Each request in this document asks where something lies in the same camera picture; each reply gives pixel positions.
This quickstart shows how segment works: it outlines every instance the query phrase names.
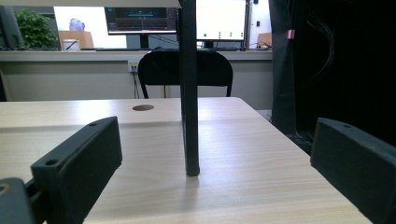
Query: wall outlet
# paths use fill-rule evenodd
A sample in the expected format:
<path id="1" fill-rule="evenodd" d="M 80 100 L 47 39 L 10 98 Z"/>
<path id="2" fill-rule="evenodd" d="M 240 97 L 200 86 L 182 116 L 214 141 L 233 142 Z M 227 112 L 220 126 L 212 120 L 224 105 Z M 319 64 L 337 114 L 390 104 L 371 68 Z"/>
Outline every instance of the wall outlet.
<path id="1" fill-rule="evenodd" d="M 137 73 L 138 65 L 139 65 L 139 62 L 137 62 L 137 61 L 128 61 L 128 71 L 130 73 Z"/>

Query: black pole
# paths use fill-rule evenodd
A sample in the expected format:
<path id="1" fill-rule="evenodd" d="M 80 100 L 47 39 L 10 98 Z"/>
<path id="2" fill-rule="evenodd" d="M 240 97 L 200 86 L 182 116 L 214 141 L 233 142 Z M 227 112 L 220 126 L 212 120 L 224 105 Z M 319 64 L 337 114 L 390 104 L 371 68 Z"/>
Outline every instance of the black pole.
<path id="1" fill-rule="evenodd" d="M 198 93 L 196 57 L 196 1 L 179 0 L 180 15 L 180 95 L 184 152 L 188 176 L 200 173 L 198 155 Z"/>

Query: white desk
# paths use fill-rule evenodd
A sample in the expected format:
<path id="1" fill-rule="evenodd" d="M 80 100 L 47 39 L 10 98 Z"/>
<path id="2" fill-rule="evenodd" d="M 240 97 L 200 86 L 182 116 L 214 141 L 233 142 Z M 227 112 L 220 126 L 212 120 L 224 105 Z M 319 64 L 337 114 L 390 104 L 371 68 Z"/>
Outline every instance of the white desk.
<path id="1" fill-rule="evenodd" d="M 34 161 L 110 116 L 123 161 L 86 223 L 370 223 L 237 98 L 199 99 L 198 177 L 185 175 L 179 99 L 1 103 L 0 178 L 29 180 Z"/>

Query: black chair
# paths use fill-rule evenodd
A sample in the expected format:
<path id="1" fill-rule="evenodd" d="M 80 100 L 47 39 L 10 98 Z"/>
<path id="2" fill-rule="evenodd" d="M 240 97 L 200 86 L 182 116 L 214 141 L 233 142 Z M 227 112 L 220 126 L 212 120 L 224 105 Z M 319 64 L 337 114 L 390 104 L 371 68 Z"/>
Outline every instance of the black chair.
<path id="1" fill-rule="evenodd" d="M 146 99 L 146 85 L 180 85 L 178 50 L 154 50 L 139 63 L 137 73 Z M 197 85 L 227 87 L 226 96 L 231 96 L 233 69 L 221 54 L 211 50 L 197 51 Z"/>

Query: potted plant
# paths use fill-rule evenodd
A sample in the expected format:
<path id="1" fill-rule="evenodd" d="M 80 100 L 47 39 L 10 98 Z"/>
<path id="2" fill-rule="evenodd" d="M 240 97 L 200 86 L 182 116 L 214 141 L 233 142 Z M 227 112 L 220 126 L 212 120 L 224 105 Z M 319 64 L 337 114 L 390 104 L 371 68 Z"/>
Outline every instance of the potted plant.
<path id="1" fill-rule="evenodd" d="M 48 26 L 49 18 L 29 9 L 16 11 L 15 18 L 17 19 L 26 47 L 40 49 L 54 48 L 54 42 L 58 38 Z"/>

